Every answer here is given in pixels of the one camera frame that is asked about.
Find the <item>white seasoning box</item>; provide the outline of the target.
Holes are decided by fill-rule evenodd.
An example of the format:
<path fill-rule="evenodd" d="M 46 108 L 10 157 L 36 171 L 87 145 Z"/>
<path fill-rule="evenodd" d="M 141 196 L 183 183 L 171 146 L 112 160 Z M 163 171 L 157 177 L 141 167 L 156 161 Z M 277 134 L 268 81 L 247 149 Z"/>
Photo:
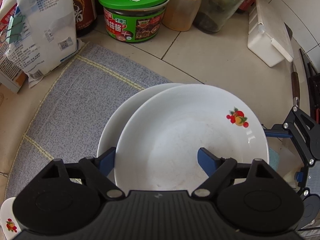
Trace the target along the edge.
<path fill-rule="evenodd" d="M 255 0 L 249 12 L 248 49 L 274 67 L 281 61 L 293 61 L 293 49 L 287 28 L 276 10 L 265 0 Z"/>

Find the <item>dark soy sauce bottle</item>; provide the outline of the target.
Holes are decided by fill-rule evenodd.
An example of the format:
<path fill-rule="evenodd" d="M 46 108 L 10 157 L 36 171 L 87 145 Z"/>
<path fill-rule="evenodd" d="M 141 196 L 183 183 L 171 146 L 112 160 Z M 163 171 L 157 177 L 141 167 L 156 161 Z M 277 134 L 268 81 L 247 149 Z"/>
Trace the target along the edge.
<path fill-rule="evenodd" d="M 97 25 L 95 0 L 73 0 L 77 37 L 90 33 Z"/>

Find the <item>white salt bag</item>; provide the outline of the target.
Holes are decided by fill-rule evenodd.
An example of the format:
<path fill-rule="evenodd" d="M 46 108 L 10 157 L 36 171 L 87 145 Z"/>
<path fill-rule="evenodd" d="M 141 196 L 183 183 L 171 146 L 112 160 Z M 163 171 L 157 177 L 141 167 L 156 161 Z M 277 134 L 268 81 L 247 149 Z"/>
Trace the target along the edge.
<path fill-rule="evenodd" d="M 3 0 L 9 23 L 1 31 L 5 57 L 39 83 L 82 47 L 76 36 L 73 0 Z"/>

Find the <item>black gas stove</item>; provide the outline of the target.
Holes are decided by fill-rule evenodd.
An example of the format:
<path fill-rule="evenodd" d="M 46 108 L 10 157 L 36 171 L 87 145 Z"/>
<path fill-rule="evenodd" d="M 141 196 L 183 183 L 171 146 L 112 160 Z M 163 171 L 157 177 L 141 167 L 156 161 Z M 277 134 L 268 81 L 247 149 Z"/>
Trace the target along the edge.
<path fill-rule="evenodd" d="M 319 124 L 320 94 L 319 94 L 319 76 L 315 66 L 309 59 L 303 49 L 299 50 L 304 66 L 306 81 L 308 85 L 310 116 Z"/>

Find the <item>white fruit plate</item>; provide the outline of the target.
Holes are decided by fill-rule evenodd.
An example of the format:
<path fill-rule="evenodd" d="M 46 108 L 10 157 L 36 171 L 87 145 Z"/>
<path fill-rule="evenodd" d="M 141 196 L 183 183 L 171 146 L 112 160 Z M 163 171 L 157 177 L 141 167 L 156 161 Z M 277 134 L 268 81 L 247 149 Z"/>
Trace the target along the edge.
<path fill-rule="evenodd" d="M 194 191 L 207 179 L 200 148 L 240 163 L 269 160 L 260 121 L 241 99 L 214 86 L 181 85 L 147 100 L 126 123 L 116 147 L 116 185 L 124 192 Z"/>
<path fill-rule="evenodd" d="M 111 115 L 101 134 L 97 157 L 103 155 L 110 148 L 117 146 L 126 123 L 143 103 L 164 90 L 181 85 L 182 83 L 164 83 L 155 85 L 141 90 L 122 103 Z"/>

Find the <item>green lid sauce tub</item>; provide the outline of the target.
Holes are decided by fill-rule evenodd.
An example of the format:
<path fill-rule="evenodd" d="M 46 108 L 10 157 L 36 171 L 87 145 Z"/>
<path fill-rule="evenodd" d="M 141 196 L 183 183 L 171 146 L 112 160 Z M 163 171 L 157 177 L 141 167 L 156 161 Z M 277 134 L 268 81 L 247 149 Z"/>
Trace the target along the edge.
<path fill-rule="evenodd" d="M 98 1 L 108 35 L 121 42 L 137 43 L 157 35 L 170 0 Z"/>

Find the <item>stained white plate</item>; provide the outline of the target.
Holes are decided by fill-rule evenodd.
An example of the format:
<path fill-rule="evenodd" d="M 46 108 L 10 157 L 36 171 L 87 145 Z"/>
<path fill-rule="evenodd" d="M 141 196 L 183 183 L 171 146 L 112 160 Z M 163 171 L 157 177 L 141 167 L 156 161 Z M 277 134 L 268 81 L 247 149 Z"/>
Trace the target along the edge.
<path fill-rule="evenodd" d="M 14 239 L 21 232 L 13 213 L 15 199 L 15 197 L 8 198 L 1 205 L 1 227 L 7 240 Z"/>

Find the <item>grey blue checked mat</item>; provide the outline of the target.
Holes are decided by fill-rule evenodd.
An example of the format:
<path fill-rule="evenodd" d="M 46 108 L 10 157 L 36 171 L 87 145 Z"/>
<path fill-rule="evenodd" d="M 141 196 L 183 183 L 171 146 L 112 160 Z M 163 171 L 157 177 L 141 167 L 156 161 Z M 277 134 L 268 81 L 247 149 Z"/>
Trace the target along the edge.
<path fill-rule="evenodd" d="M 95 44 L 84 47 L 52 85 L 31 120 L 10 171 L 5 196 L 16 197 L 51 161 L 96 157 L 101 134 L 117 108 L 166 78 Z M 279 156 L 269 150 L 272 168 Z"/>

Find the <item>yellow lid spice jar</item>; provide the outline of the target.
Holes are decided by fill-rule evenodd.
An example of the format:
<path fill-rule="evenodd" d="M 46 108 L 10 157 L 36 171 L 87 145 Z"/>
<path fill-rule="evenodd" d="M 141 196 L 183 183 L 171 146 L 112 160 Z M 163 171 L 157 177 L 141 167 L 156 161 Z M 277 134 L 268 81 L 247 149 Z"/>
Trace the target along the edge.
<path fill-rule="evenodd" d="M 162 23 L 174 31 L 188 31 L 199 10 L 201 0 L 170 0 Z"/>

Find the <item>clear glass bottle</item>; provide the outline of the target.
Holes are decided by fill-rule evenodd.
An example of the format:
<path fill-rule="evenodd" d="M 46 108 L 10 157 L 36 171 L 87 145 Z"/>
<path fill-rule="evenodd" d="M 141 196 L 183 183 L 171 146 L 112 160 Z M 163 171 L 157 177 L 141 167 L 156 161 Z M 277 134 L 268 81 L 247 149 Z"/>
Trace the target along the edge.
<path fill-rule="evenodd" d="M 193 25 L 208 34 L 217 33 L 244 0 L 202 0 Z"/>

